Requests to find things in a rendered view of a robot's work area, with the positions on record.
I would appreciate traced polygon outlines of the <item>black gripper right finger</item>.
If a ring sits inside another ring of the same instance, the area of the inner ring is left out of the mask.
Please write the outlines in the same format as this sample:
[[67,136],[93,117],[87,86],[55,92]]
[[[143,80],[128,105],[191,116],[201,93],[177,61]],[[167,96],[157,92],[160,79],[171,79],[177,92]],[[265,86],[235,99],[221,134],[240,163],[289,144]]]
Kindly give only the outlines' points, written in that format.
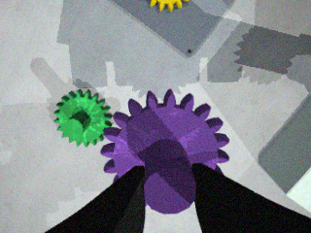
[[311,233],[311,217],[254,193],[202,163],[191,164],[202,233]]

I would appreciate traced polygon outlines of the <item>purple gear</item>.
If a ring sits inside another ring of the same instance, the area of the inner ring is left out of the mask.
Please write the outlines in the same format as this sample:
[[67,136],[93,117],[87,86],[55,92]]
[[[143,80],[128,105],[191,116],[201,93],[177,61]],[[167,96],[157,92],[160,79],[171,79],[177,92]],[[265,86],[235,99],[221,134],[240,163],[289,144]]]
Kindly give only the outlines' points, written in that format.
[[[110,159],[104,171],[117,172],[113,182],[135,166],[145,167],[145,202],[161,214],[178,214],[189,209],[195,201],[195,179],[191,164],[202,163],[222,172],[217,166],[229,160],[222,149],[229,144],[220,117],[209,116],[211,106],[193,108],[193,94],[187,93],[175,104],[171,88],[166,90],[163,102],[157,102],[151,90],[145,106],[129,98],[131,116],[116,112],[116,124],[104,131],[113,143],[101,149],[101,155]],[[206,119],[206,120],[205,120]]]

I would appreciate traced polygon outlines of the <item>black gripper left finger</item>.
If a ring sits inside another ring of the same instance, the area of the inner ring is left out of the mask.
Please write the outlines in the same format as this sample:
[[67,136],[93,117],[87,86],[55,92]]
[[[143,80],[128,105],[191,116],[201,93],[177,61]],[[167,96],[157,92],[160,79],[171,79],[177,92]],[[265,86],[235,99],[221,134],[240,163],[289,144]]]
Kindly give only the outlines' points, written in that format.
[[135,166],[92,201],[44,233],[144,233],[145,167]]

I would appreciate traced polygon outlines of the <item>green gear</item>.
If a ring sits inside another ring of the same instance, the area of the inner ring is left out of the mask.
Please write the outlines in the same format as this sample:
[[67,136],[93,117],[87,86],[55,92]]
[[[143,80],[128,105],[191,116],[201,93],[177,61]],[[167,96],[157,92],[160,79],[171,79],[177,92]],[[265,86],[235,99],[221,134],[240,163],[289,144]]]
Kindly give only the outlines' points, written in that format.
[[57,104],[59,110],[54,112],[58,116],[54,121],[59,124],[57,131],[63,132],[61,139],[69,137],[69,144],[77,141],[78,147],[83,143],[85,148],[88,147],[89,141],[93,146],[97,144],[97,140],[104,141],[105,129],[113,127],[113,123],[108,121],[112,119],[112,114],[106,114],[110,106],[102,106],[105,104],[105,98],[97,101],[98,94],[90,97],[89,90],[83,96],[80,89],[77,96],[70,92],[69,98],[61,97],[62,104]]

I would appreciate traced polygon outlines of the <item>yellow gear with black stripe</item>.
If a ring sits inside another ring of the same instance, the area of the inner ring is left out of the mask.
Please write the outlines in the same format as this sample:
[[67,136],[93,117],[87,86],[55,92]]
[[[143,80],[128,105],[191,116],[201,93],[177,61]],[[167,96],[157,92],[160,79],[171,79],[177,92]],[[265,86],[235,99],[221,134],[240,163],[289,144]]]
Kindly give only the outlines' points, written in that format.
[[162,11],[163,5],[167,5],[168,11],[172,11],[172,7],[174,7],[174,4],[176,7],[182,8],[183,3],[182,0],[152,0],[151,7],[155,4],[158,4],[159,11]]

